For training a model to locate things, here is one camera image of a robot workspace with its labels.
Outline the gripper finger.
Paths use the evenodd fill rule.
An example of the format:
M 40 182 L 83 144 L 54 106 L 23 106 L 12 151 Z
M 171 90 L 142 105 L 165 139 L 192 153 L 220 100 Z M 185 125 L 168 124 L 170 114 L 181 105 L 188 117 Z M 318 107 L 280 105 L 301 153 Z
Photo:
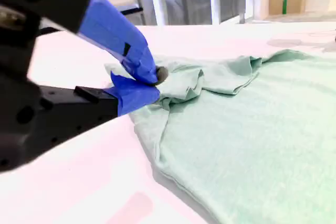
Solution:
M 108 0 L 1 0 L 1 46 L 23 55 L 4 64 L 24 74 L 42 19 L 109 52 L 137 81 L 156 86 L 167 78 L 143 34 Z
M 61 143 L 100 124 L 154 103 L 155 86 L 111 73 L 112 87 L 74 89 L 42 86 L 39 140 Z

